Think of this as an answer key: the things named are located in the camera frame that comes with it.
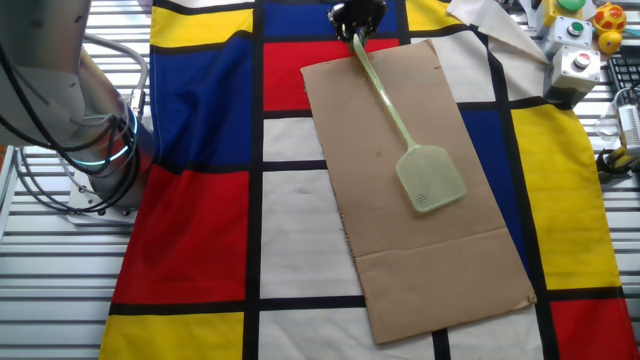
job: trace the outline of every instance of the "button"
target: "button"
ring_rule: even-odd
[[[558,0],[558,5],[567,11],[578,12],[578,10],[582,9],[585,2],[586,0]]]
[[[587,66],[591,64],[591,56],[589,56],[589,54],[587,53],[580,53],[578,54],[578,56],[576,56],[575,59],[573,59],[573,64],[578,69],[586,69]]]
[[[573,37],[579,37],[583,31],[584,26],[577,21],[572,22],[571,25],[569,25],[569,27],[567,28],[567,32]]]

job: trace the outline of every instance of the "yellow square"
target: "yellow square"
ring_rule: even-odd
[[[593,150],[573,111],[513,110],[548,289],[620,286]]]
[[[438,0],[407,0],[409,31],[438,30],[461,22],[447,14],[449,4]]]
[[[241,360],[243,313],[111,315],[100,360]]]
[[[253,31],[253,9],[181,15],[153,7],[151,45],[175,48],[223,43],[240,31]]]

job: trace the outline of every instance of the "cardboard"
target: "cardboard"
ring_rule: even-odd
[[[395,172],[405,142],[357,59],[302,69],[376,342],[534,304],[431,43],[370,58],[414,139],[445,148],[468,191],[418,214]]]

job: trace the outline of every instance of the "cable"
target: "cable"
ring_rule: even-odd
[[[144,89],[147,83],[147,78],[149,77],[149,65],[147,65],[147,62],[144,60],[142,55],[138,54],[136,51],[127,46],[119,44],[115,41],[101,38],[99,36],[85,33],[84,40],[129,55],[138,63],[138,65],[140,65],[140,78],[138,79],[138,85],[136,86],[136,88],[140,90]]]
[[[95,192],[93,190],[89,190],[86,186],[80,184],[75,176],[73,176],[73,174],[69,171],[69,169],[67,169],[67,164],[64,162],[64,159],[62,157],[60,157],[60,155],[58,155],[58,162],[60,162],[60,166],[62,166],[62,170],[64,171],[65,175],[67,175],[67,177],[69,178],[69,180],[71,180],[71,182],[78,187],[78,189],[83,189],[83,191],[89,193],[89,194],[93,194],[93,195],[100,195],[101,193]]]
[[[134,58],[141,67],[141,76],[138,82],[138,87],[140,87],[140,89],[143,89],[146,83],[146,79],[148,77],[148,73],[149,73],[149,69],[148,66],[146,64],[146,62],[144,61],[144,59],[142,58],[142,56],[140,56],[138,53],[134,52],[133,50],[122,46],[120,44],[105,40],[105,39],[101,39],[99,37],[95,37],[92,35],[87,35],[85,36],[86,39],[95,42],[98,45],[102,45],[105,47],[109,47],[112,48],[114,50],[120,51],[120,52],[124,52],[128,55],[130,55],[132,58]],[[109,196],[107,196],[106,198],[103,198],[102,201],[100,201],[98,204],[91,206],[91,207],[87,207],[87,208],[73,208],[70,207],[64,203],[61,203],[59,201],[57,201],[57,199],[51,197],[49,194],[47,194],[44,189],[40,186],[40,184],[38,183],[38,181],[35,179],[33,172],[31,171],[30,165],[28,163],[28,161],[26,160],[26,156],[24,155],[24,151],[22,149],[20,149],[20,155],[22,156],[22,160],[23,160],[23,166],[25,167],[25,171],[27,173],[28,178],[33,182],[34,186],[36,186],[36,188],[40,191],[40,193],[42,195],[38,195],[35,194],[35,192],[33,192],[33,190],[31,189],[31,187],[29,186],[29,184],[26,182],[24,176],[19,176],[20,181],[22,182],[23,186],[25,187],[25,189],[40,203],[42,203],[43,205],[52,208],[54,210],[57,211],[72,211],[75,213],[81,213],[81,212],[101,212],[106,210],[107,208],[113,206],[114,204],[116,204],[118,201],[120,201],[128,192],[129,190],[133,187],[133,185],[135,184],[135,181],[137,179],[138,176],[138,171],[140,168],[140,153],[139,153],[139,149],[137,148],[137,141],[136,141],[136,134],[135,134],[135,130],[132,130],[131,126],[130,126],[130,117],[128,114],[128,109],[125,113],[125,119],[122,118],[118,118],[115,117],[114,115],[106,115],[102,118],[102,120],[97,121],[97,122],[93,122],[93,123],[81,123],[79,121],[76,121],[74,119],[69,119],[70,121],[74,122],[75,124],[78,125],[83,125],[83,126],[103,126],[105,123],[107,123],[108,121],[111,121],[111,124],[109,126],[106,126],[105,129],[102,131],[102,133],[92,139],[91,141],[82,144],[82,145],[78,145],[78,146],[73,146],[73,147],[64,147],[61,144],[59,144],[51,135],[51,133],[49,133],[49,131],[47,130],[47,128],[45,127],[45,125],[42,123],[42,121],[39,119],[38,115],[36,114],[35,110],[33,109],[33,107],[31,106],[28,98],[26,97],[26,94],[24,93],[20,83],[18,82],[17,78],[19,77],[25,84],[25,86],[27,88],[29,88],[41,101],[43,101],[44,104],[48,105],[48,106],[58,106],[57,104],[52,104],[52,102],[50,100],[48,100],[46,97],[44,97],[40,92],[38,92],[38,90],[29,82],[27,81],[27,79],[22,75],[22,73],[15,67],[13,67],[9,61],[9,58],[6,54],[6,52],[4,51],[4,48],[2,47],[2,44],[0,44],[0,65],[2,65],[2,69],[5,73],[5,75],[7,76],[7,78],[9,79],[9,82],[11,83],[13,90],[15,91],[16,95],[18,96],[18,99],[20,101],[20,103],[22,104],[22,106],[24,107],[25,111],[27,112],[27,114],[29,115],[29,117],[31,118],[33,124],[35,125],[35,127],[39,130],[39,132],[41,133],[41,135],[44,137],[44,139],[47,141],[47,143],[42,142],[40,140],[34,139],[24,133],[22,133],[20,130],[18,130],[16,127],[14,127],[8,120],[6,120],[5,118],[3,118],[2,116],[0,116],[0,124],[3,125],[4,127],[6,127],[11,133],[13,133],[15,136],[17,136],[18,138],[30,142],[34,145],[38,145],[50,150],[54,150],[56,152],[58,152],[59,154],[59,159],[61,161],[61,164],[63,165],[63,169],[65,171],[65,173],[69,176],[70,173],[68,171],[68,169],[66,168],[66,166],[64,165],[64,162],[62,160],[65,160],[69,165],[73,166],[74,168],[76,168],[79,171],[82,171],[84,173],[87,173],[88,175],[91,176],[98,176],[101,175],[102,172],[104,172],[110,165],[111,160],[112,160],[112,154],[113,154],[113,146],[114,146],[114,140],[116,138],[116,133],[118,133],[118,128],[120,126],[122,126],[122,130],[118,133],[118,138],[121,138],[123,140],[123,145],[125,146],[123,148],[124,152],[128,152],[128,157],[125,161],[123,161],[123,163],[117,167],[116,169],[112,170],[109,172],[109,174],[107,175],[103,175],[103,176],[109,176],[112,175],[113,173],[115,173],[116,171],[121,170],[123,167],[125,167],[125,171],[123,176],[120,177],[118,183],[115,185],[114,189],[115,191],[113,191],[111,194],[109,194]],[[105,136],[107,136],[107,134],[110,134],[109,136],[109,141],[107,144],[107,157],[105,158],[104,161],[102,161],[102,164],[99,168],[97,169],[89,169],[86,168],[82,165],[80,165],[76,160],[72,159],[67,152],[74,152],[74,151],[80,151],[80,150],[84,150],[86,148],[89,148],[95,144],[97,144],[99,141],[101,141]],[[18,174],[20,174],[20,165],[17,161],[17,156],[15,156],[14,159],[14,166],[16,167],[16,171],[18,172]],[[76,184],[76,186],[78,186],[79,184],[75,181],[75,179],[72,179],[73,182]],[[49,199],[51,201],[51,203],[47,203],[46,201],[42,200],[39,196],[45,196],[47,199]]]
[[[130,129],[128,131],[128,135],[129,136],[135,136],[135,134],[132,132],[132,130]],[[33,189],[31,189],[31,187],[29,186],[29,184],[26,182],[26,180],[24,179],[23,176],[20,176],[21,172],[20,172],[20,164],[18,162],[18,156],[17,154],[21,155],[22,161],[23,161],[23,166],[25,167],[25,171],[27,173],[27,176],[29,177],[29,179],[31,180],[31,182],[33,182],[34,186],[36,186],[36,188],[40,191],[41,195],[36,194]],[[38,183],[38,181],[35,179],[35,176],[33,175],[33,172],[31,171],[30,165],[28,163],[28,161],[26,160],[26,155],[24,155],[24,151],[23,149],[15,149],[15,154],[16,156],[14,156],[14,167],[16,169],[16,172],[18,173],[18,178],[20,179],[20,182],[22,183],[22,185],[24,186],[25,190],[27,190],[27,192],[33,196],[34,199],[36,199],[39,203],[41,203],[42,205],[51,208],[53,210],[56,211],[62,211],[62,212],[73,212],[73,213],[86,213],[86,212],[102,212],[105,211],[107,208],[113,206],[114,204],[118,203],[128,192],[129,190],[131,190],[131,188],[133,188],[133,185],[135,184],[135,181],[138,177],[138,173],[140,170],[140,152],[139,151],[134,151],[133,152],[133,161],[131,163],[127,164],[127,167],[125,169],[125,174],[120,178],[120,180],[118,181],[118,183],[114,186],[115,189],[117,189],[116,191],[112,192],[109,196],[107,196],[106,198],[102,199],[102,201],[100,201],[98,204],[87,207],[87,208],[73,208],[71,206],[68,206],[60,201],[58,201],[57,199],[53,198],[52,196],[50,196],[49,194],[46,193],[46,191],[44,191],[44,189],[42,189],[42,187],[40,186],[40,184]],[[56,207],[50,203],[47,203],[46,201],[42,200],[39,198],[39,196],[45,196],[47,199],[49,199],[52,203],[57,204],[60,207]]]
[[[2,65],[2,69],[4,70],[5,75],[7,76],[7,78],[9,79],[9,82],[11,83],[11,86],[13,88],[13,91],[15,91],[16,95],[18,96],[18,100],[20,100],[20,103],[22,104],[22,106],[24,107],[25,111],[27,112],[27,114],[29,115],[29,117],[31,118],[31,121],[33,122],[33,124],[36,126],[36,128],[38,129],[38,131],[40,131],[40,134],[42,134],[42,136],[45,138],[45,140],[49,143],[48,146],[45,146],[46,148],[55,150],[57,152],[60,153],[60,155],[67,160],[67,162],[69,162],[69,164],[71,164],[73,167],[75,167],[76,169],[82,171],[82,172],[87,172],[87,173],[92,173],[93,171],[91,169],[87,169],[84,168],[78,164],[76,164],[73,159],[71,159],[65,151],[70,151],[67,150],[67,148],[61,146],[51,135],[51,133],[49,133],[49,131],[47,130],[47,128],[44,126],[44,124],[42,123],[42,121],[38,118],[38,115],[36,114],[35,110],[33,109],[33,107],[31,106],[31,103],[29,102],[29,99],[27,98],[27,96],[25,95],[24,91],[22,90],[22,87],[20,86],[20,83],[18,82],[18,79],[16,77],[16,74],[11,70],[12,66],[11,63],[9,62],[9,58],[7,57],[6,52],[4,51],[4,47],[2,46],[2,44],[0,44],[0,65]],[[36,141],[34,142],[35,144],[41,144],[41,141]],[[89,146],[82,145],[81,147],[83,148],[88,148]]]

